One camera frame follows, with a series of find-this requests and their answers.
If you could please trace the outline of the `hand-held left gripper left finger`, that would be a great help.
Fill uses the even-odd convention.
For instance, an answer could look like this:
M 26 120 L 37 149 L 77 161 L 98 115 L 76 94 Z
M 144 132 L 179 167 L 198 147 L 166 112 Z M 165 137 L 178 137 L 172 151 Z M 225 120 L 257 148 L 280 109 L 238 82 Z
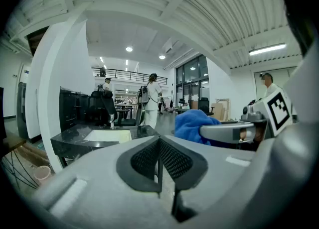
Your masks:
M 158 138 L 144 137 L 89 152 L 51 177 L 34 194 L 30 206 L 47 229 L 174 229 L 176 219 L 156 192 L 133 189 L 121 169 L 141 183 L 127 151 L 139 152 Z

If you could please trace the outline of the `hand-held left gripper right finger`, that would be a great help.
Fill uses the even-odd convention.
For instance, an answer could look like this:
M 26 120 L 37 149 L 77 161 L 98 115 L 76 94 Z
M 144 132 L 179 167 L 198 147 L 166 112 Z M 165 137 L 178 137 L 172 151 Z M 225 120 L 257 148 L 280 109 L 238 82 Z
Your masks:
M 163 229 L 306 229 L 318 222 L 318 124 L 288 126 L 256 152 L 161 141 L 207 162 L 195 187 L 175 192 L 177 210 L 160 220 Z

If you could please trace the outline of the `person's right hand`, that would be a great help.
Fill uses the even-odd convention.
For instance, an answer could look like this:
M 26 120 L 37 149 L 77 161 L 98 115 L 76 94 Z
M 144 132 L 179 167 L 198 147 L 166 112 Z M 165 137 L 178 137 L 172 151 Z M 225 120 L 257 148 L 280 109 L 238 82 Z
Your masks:
M 261 142 L 265 129 L 262 127 L 249 127 L 240 130 L 240 141 Z

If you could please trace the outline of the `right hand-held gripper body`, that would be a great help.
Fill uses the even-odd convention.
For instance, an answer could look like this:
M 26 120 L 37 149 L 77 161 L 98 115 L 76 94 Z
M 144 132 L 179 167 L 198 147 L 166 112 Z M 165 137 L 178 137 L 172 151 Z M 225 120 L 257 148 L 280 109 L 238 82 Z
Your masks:
M 266 123 L 270 136 L 276 137 L 284 128 L 293 123 L 291 101 L 283 89 L 278 88 L 265 98 L 243 108 L 241 120 Z

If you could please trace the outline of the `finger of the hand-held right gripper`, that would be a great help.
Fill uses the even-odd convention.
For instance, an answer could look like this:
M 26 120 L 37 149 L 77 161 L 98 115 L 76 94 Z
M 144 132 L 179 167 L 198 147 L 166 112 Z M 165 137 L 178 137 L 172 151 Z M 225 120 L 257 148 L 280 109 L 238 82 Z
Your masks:
M 240 141 L 240 130 L 242 128 L 255 127 L 252 122 L 223 122 L 218 125 L 203 125 L 199 129 L 199 133 L 203 138 L 229 143 L 252 143 L 251 141 Z

